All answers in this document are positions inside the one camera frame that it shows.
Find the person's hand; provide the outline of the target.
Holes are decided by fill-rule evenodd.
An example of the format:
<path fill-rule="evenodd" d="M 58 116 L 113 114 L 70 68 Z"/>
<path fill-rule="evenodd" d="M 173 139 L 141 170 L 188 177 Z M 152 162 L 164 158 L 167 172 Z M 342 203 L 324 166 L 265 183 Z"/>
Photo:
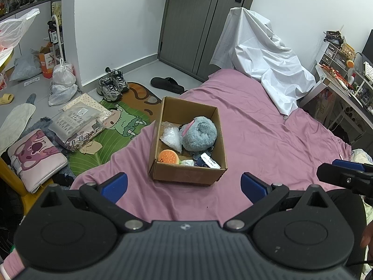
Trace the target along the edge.
<path fill-rule="evenodd" d="M 373 259 L 373 221 L 371 221 L 363 231 L 360 242 L 361 248 L 368 248 L 368 260 Z"/>

